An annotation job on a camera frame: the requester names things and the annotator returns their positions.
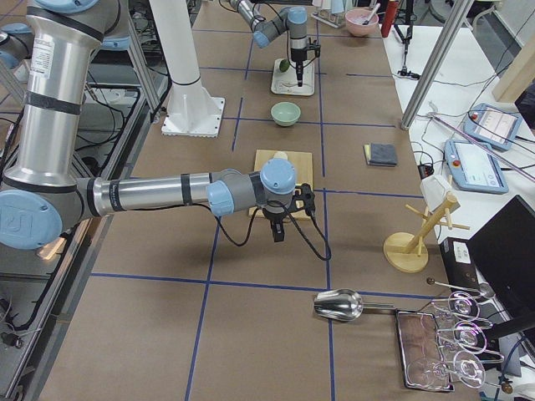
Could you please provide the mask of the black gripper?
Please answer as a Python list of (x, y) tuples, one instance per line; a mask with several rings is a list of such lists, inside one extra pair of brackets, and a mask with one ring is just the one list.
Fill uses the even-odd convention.
[(308, 56), (308, 40), (306, 38), (290, 38), (290, 56), (295, 63), (296, 84), (303, 87), (303, 63)]
[(263, 215), (270, 221), (273, 241), (284, 241), (285, 231), (283, 228), (284, 219), (290, 217), (288, 208), (280, 200), (269, 200), (262, 209)]

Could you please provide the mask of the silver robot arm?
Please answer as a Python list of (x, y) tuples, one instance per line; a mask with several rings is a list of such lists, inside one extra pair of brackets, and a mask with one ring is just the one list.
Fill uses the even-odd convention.
[(283, 159), (258, 172), (233, 169), (158, 179), (104, 180), (70, 173), (91, 55), (128, 35), (125, 1), (31, 1), (33, 57), (14, 166), (3, 174), (1, 242), (33, 250), (91, 217), (208, 204), (221, 217), (252, 207), (295, 211), (296, 171)]
[(295, 69), (297, 86), (303, 86), (304, 63), (308, 59), (307, 10), (302, 6), (284, 8), (276, 16), (267, 20), (247, 0), (227, 1), (230, 8), (239, 13), (247, 22), (259, 48), (266, 48), (284, 33), (289, 38), (290, 65)]

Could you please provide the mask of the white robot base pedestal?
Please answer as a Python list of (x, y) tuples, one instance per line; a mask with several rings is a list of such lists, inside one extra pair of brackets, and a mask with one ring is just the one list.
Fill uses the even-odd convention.
[(162, 125), (164, 135), (215, 138), (225, 99), (204, 88), (185, 1), (150, 1), (172, 86)]

